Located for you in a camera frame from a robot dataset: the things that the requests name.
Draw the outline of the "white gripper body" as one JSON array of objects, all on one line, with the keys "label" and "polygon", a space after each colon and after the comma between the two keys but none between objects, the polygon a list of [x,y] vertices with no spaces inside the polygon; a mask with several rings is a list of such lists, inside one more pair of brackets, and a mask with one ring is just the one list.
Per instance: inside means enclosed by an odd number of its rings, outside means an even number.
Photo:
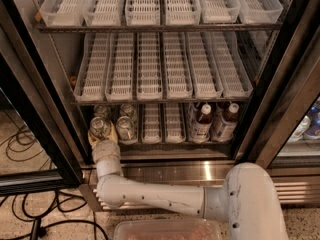
[{"label": "white gripper body", "polygon": [[120,164],[120,147],[111,140],[100,141],[92,150],[92,157],[96,164],[97,177],[106,175],[123,175]]}]

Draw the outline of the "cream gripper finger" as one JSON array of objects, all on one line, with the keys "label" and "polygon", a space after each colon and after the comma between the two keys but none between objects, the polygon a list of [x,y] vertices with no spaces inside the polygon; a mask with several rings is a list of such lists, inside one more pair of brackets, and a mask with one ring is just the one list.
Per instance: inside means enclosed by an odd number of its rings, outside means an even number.
[{"label": "cream gripper finger", "polygon": [[118,142],[118,135],[116,128],[113,123],[110,123],[110,134],[109,134],[109,139],[114,141],[115,143]]},{"label": "cream gripper finger", "polygon": [[94,148],[100,142],[100,139],[95,137],[91,131],[88,131],[88,141],[91,147]]}]

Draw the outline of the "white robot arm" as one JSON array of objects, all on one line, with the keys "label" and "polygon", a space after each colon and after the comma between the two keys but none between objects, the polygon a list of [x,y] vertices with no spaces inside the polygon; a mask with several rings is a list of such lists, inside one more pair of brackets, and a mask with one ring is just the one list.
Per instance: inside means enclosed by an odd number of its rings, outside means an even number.
[{"label": "white robot arm", "polygon": [[254,163],[234,166],[215,187],[139,183],[123,176],[113,131],[88,134],[97,170],[98,197],[110,208],[126,202],[229,224],[230,240],[289,240],[274,183]]}]

